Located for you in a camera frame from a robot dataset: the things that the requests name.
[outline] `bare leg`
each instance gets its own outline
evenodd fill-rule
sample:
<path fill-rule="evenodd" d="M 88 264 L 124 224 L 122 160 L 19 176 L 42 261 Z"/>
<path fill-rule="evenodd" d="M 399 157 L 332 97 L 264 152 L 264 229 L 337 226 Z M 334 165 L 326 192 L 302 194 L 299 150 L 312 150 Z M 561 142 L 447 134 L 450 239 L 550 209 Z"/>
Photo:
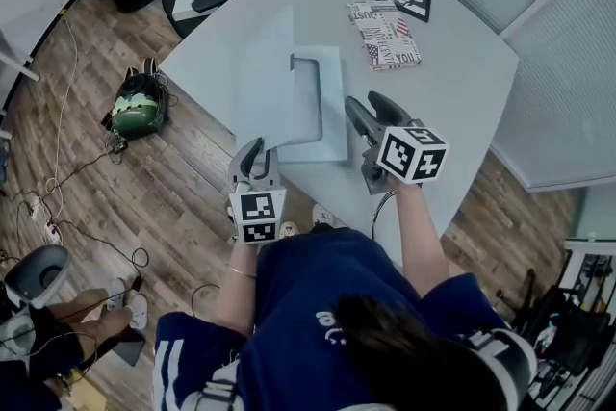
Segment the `bare leg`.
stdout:
<path fill-rule="evenodd" d="M 77 334 L 79 344 L 84 352 L 84 360 L 90 358 L 96 349 L 107 341 L 122 332 L 133 318 L 130 308 L 121 308 L 113 312 L 106 313 L 98 321 L 87 321 L 82 323 L 72 323 L 70 326 Z"/>
<path fill-rule="evenodd" d="M 58 303 L 56 305 L 50 305 L 48 308 L 56 321 L 78 323 L 82 321 L 89 312 L 100 305 L 107 296 L 109 295 L 104 288 L 85 290 L 68 303 Z"/>

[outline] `white cube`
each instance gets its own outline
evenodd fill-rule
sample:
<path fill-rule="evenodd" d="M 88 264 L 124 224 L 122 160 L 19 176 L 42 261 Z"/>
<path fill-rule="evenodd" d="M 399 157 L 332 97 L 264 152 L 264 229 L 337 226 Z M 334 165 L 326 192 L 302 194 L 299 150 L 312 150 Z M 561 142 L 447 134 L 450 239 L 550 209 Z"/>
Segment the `white cube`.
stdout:
<path fill-rule="evenodd" d="M 449 145 L 426 127 L 387 127 L 376 163 L 405 184 L 436 180 Z"/>
<path fill-rule="evenodd" d="M 237 242 L 262 244 L 277 240 L 286 195 L 285 189 L 230 193 L 229 201 L 238 229 Z"/>

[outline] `sneaker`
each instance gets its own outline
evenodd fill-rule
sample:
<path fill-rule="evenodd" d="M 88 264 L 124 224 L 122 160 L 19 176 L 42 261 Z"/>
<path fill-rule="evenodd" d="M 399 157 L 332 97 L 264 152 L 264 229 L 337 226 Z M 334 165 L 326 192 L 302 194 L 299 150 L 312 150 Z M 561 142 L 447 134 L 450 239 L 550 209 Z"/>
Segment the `sneaker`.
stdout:
<path fill-rule="evenodd" d="M 315 204 L 312 208 L 312 223 L 315 226 L 317 224 L 329 224 L 333 228 L 334 215 L 332 215 L 320 204 Z"/>
<path fill-rule="evenodd" d="M 113 312 L 119 310 L 124 306 L 124 292 L 126 291 L 126 285 L 119 277 L 112 281 L 112 285 L 107 288 L 107 293 L 111 298 L 107 300 L 107 310 Z"/>
<path fill-rule="evenodd" d="M 285 221 L 280 225 L 280 235 L 278 235 L 279 239 L 294 237 L 295 235 L 299 235 L 299 228 L 292 221 Z"/>
<path fill-rule="evenodd" d="M 147 326 L 147 298 L 141 293 L 137 293 L 126 308 L 133 312 L 130 326 L 133 329 L 143 330 Z"/>

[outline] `floor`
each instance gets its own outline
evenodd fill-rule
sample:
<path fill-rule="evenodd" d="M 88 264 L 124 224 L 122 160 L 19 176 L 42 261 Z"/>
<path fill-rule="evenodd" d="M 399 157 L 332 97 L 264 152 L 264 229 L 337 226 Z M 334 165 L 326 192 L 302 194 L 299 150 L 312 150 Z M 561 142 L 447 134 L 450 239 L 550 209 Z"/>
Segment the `floor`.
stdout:
<path fill-rule="evenodd" d="M 106 133 L 99 122 L 111 109 L 126 68 L 140 66 L 145 57 L 161 61 L 179 42 L 158 1 L 137 13 L 121 14 L 110 0 L 77 0 L 67 19 L 79 59 L 63 112 L 59 179 L 103 152 Z M 5 122 L 13 132 L 10 182 L 5 187 L 9 197 L 20 190 L 44 193 L 45 181 L 54 176 L 58 118 L 73 64 L 73 41 L 60 22 L 33 63 L 41 80 L 22 81 Z M 64 206 L 58 220 L 69 219 L 129 256 L 139 246 L 149 251 L 142 292 L 150 301 L 150 324 L 141 359 L 131 368 L 111 353 L 88 373 L 107 396 L 109 410 L 150 408 L 156 319 L 173 310 L 190 312 L 192 291 L 216 283 L 229 256 L 226 240 L 233 228 L 224 204 L 233 137 L 172 83 L 169 89 L 177 103 L 160 135 L 130 142 L 121 164 L 105 156 L 62 187 Z M 0 245 L 12 255 L 41 244 L 26 208 L 17 210 L 22 198 L 0 200 Z M 528 269 L 538 274 L 538 292 L 556 280 L 575 201 L 575 193 L 525 193 L 488 154 L 443 238 L 445 250 L 453 263 L 476 273 L 493 300 L 496 290 L 503 289 L 519 304 Z M 46 202 L 54 214 L 60 210 L 58 193 Z M 289 218 L 307 229 L 311 200 L 291 188 L 288 205 Z M 85 238 L 68 224 L 62 232 L 74 266 L 61 299 L 103 286 L 110 277 L 133 275 L 107 245 Z M 214 296 L 211 289 L 197 293 L 198 316 L 209 316 Z M 499 304 L 498 309 L 511 317 L 506 306 Z"/>

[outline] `black hair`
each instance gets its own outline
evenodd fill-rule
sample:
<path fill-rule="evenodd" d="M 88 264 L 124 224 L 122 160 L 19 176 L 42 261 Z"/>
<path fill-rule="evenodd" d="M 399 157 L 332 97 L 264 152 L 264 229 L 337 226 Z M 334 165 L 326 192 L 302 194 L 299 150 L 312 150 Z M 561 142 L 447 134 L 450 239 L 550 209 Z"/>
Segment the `black hair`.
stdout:
<path fill-rule="evenodd" d="M 334 316 L 378 403 L 397 411 L 506 411 L 501 387 L 479 357 L 437 338 L 410 314 L 353 295 L 338 300 Z"/>

